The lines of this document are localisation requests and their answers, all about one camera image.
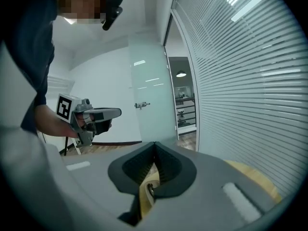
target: frosted glass door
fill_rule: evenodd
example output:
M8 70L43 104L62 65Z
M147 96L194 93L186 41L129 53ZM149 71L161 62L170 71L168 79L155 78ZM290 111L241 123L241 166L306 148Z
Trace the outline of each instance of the frosted glass door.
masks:
M175 141L175 107L164 47L151 34L133 34L128 41L135 103L147 103L136 108L141 139Z

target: door handle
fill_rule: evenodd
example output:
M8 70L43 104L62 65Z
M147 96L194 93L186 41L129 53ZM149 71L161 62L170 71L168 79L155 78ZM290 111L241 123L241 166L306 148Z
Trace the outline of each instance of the door handle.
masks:
M140 109L142 110L143 107L146 107L147 105L150 105L150 103L147 103L147 102L142 102L142 103L135 103L135 108L136 109Z

